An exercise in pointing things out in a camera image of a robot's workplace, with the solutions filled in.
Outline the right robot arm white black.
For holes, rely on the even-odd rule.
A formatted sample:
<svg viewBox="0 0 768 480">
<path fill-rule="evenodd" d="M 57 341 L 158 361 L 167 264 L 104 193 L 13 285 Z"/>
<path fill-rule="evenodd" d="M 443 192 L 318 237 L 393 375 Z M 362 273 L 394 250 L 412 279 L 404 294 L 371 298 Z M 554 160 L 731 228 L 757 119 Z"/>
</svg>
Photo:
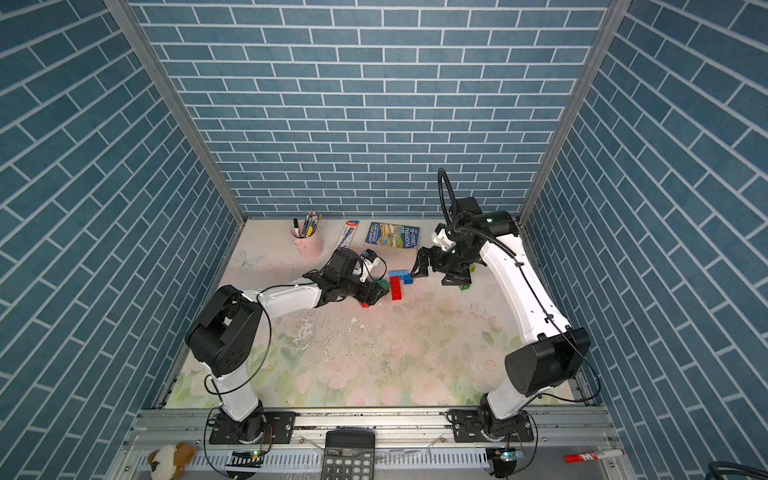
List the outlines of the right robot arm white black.
<svg viewBox="0 0 768 480">
<path fill-rule="evenodd" d="M 489 440 L 507 439 L 535 398 L 572 379 L 585 364 L 591 338 L 555 307 L 508 212 L 484 213 L 472 197 L 443 201 L 441 208 L 445 220 L 436 227 L 432 246 L 418 250 L 410 274 L 440 272 L 443 285 L 468 286 L 471 265 L 482 264 L 503 290 L 522 345 L 506 355 L 506 374 L 481 398 L 477 416 Z"/>
</svg>

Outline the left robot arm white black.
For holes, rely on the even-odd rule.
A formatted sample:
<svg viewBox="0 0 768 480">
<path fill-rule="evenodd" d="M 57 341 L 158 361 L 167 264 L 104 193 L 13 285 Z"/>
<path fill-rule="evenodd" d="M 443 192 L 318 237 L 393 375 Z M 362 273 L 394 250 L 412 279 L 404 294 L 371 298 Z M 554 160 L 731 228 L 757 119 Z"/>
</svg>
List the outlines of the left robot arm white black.
<svg viewBox="0 0 768 480">
<path fill-rule="evenodd" d="M 262 322 L 272 335 L 273 321 L 292 312 L 347 298 L 371 306 L 387 293 L 374 275 L 385 265 L 370 249 L 358 254 L 339 247 L 325 265 L 297 281 L 262 290 L 242 291 L 232 285 L 216 290 L 185 336 L 195 359 L 207 368 L 206 390 L 220 401 L 215 430 L 239 444 L 260 442 L 269 434 L 263 402 L 251 386 L 256 373 L 247 367 Z"/>
</svg>

